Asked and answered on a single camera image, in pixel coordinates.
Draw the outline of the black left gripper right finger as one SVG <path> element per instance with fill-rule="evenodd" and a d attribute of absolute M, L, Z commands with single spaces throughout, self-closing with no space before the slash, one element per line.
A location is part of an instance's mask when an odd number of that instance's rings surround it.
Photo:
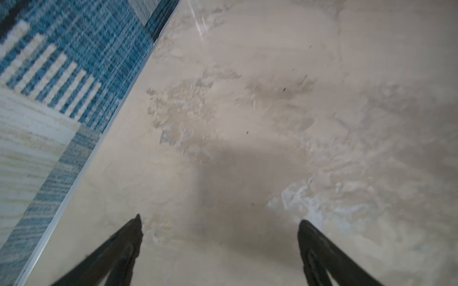
<path fill-rule="evenodd" d="M 298 245 L 309 286 L 381 286 L 308 220 L 298 228 Z"/>

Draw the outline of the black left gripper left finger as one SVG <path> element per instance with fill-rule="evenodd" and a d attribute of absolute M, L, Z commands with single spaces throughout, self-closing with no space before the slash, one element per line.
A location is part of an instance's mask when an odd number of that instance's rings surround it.
<path fill-rule="evenodd" d="M 142 221 L 137 214 L 53 285 L 98 286 L 105 282 L 107 286 L 129 286 L 142 240 Z"/>

